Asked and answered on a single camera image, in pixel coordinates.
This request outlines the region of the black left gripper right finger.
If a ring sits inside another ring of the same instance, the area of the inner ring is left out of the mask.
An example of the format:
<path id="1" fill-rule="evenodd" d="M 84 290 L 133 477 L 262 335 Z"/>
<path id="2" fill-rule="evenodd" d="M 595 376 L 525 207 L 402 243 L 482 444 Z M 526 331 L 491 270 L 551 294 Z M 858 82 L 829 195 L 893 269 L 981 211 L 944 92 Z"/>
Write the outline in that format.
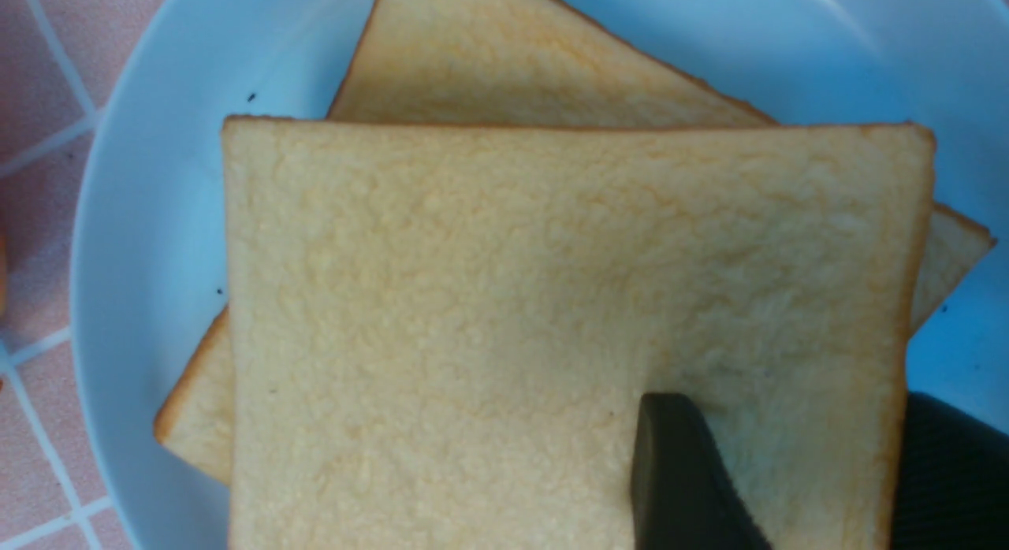
<path id="1" fill-rule="evenodd" d="M 908 396 L 893 549 L 1006 549 L 1008 437 L 922 392 Z"/>

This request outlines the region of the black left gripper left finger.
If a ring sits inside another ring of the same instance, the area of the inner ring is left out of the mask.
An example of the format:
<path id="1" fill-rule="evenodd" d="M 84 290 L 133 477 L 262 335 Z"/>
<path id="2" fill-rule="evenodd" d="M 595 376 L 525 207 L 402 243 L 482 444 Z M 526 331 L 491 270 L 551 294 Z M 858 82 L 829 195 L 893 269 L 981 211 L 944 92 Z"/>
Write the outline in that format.
<path id="1" fill-rule="evenodd" d="M 770 549 L 706 419 L 683 393 L 645 393 L 631 465 L 638 549 Z"/>

